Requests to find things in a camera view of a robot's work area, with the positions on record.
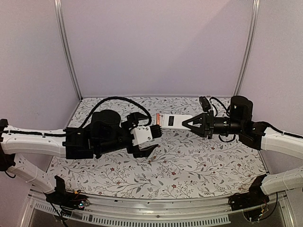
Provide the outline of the white remote control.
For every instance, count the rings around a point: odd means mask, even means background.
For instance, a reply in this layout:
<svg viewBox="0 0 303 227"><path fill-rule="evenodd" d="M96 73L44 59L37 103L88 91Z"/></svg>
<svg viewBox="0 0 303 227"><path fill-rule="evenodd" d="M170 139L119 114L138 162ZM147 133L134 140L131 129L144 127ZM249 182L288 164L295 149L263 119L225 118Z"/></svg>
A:
<svg viewBox="0 0 303 227"><path fill-rule="evenodd" d="M183 121L191 119L192 115L182 114L160 114L160 126L166 130L186 130L188 127L182 125Z"/></svg>

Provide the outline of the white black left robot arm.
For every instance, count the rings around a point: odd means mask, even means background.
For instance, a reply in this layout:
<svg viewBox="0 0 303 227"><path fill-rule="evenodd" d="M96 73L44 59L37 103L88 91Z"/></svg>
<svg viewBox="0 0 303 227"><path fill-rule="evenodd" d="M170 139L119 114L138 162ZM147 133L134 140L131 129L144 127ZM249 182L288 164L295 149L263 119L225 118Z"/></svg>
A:
<svg viewBox="0 0 303 227"><path fill-rule="evenodd" d="M0 121L0 169L23 178L38 187L60 205L70 202L65 182L58 176L47 173L27 161L23 154L46 154L65 159L100 158L103 154L126 149L134 158L148 157L155 145L140 148L140 145L162 136L159 125L141 125L148 116L135 112L125 122L113 110L94 112L90 123L79 128L63 130L29 131L13 127L6 119Z"/></svg>

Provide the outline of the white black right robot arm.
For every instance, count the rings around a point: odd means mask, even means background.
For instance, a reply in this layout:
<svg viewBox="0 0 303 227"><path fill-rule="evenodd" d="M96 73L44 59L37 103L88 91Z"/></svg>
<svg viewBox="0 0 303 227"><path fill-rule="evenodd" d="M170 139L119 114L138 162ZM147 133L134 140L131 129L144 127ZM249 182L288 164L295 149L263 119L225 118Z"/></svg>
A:
<svg viewBox="0 0 303 227"><path fill-rule="evenodd" d="M268 122L252 121L253 103L244 96L233 96L228 117L215 117L205 97L199 98L204 113L182 122L182 126L202 138L214 134L237 135L239 142L255 150L275 151L303 158L303 137L282 131ZM260 175L245 195L248 206L255 206L263 195L292 190L303 186L303 168L298 167L274 175Z"/></svg>

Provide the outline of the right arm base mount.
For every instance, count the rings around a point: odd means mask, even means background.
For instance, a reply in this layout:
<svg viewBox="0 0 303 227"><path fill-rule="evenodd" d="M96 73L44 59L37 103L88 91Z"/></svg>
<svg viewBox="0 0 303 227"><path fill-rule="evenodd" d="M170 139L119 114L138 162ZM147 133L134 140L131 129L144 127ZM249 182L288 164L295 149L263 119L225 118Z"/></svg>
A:
<svg viewBox="0 0 303 227"><path fill-rule="evenodd" d="M232 211L246 209L269 202L269 196L261 190L262 180L267 175L258 176L250 185L246 193L235 193L228 198Z"/></svg>

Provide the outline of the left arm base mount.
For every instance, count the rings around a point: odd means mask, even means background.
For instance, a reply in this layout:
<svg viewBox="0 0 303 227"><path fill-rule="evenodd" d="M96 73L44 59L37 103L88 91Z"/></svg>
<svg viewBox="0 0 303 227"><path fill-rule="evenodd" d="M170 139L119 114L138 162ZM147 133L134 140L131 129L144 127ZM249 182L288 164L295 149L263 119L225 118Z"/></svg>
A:
<svg viewBox="0 0 303 227"><path fill-rule="evenodd" d="M80 190L68 192L65 188L65 181L59 176L55 176L54 192L45 194L46 201L59 205L61 208L69 210L84 210L90 205L88 197L81 194Z"/></svg>

